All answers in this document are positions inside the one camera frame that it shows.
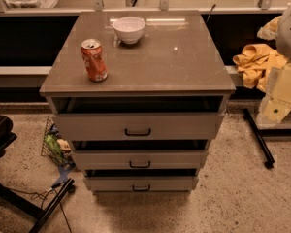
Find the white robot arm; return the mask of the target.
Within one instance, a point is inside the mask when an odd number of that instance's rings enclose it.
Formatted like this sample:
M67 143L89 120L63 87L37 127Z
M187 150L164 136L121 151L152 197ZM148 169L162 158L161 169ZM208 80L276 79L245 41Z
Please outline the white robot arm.
M280 124L291 112L291 4L282 14L276 32L276 49L287 58L286 64L273 67L267 79L266 95L257 116L262 128Z

